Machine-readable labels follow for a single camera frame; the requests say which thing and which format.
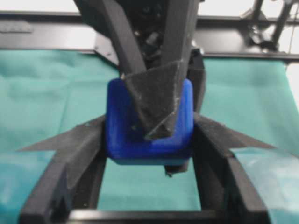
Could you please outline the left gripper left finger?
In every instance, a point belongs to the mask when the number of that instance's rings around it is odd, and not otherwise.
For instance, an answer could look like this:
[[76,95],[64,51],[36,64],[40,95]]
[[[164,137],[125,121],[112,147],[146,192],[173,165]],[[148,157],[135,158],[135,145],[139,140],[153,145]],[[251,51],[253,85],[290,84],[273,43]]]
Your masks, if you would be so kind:
[[54,155],[19,213],[20,224],[65,224],[77,209],[95,209],[106,164],[105,116],[22,148]]

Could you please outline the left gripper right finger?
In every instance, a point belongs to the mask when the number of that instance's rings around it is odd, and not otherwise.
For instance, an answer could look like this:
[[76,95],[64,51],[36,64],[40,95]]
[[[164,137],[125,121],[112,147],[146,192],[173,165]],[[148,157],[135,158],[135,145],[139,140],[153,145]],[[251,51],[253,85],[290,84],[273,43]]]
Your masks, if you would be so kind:
[[194,114],[192,159],[202,224],[268,224],[270,216],[233,149],[273,145]]

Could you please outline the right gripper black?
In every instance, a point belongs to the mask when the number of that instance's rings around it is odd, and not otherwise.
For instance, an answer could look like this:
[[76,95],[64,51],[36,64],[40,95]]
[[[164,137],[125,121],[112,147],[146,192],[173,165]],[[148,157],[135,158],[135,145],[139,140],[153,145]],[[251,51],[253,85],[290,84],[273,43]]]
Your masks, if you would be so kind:
[[[107,36],[146,140],[173,137],[184,81],[195,71],[197,0],[77,0],[84,22]],[[193,96],[193,109],[200,105]]]

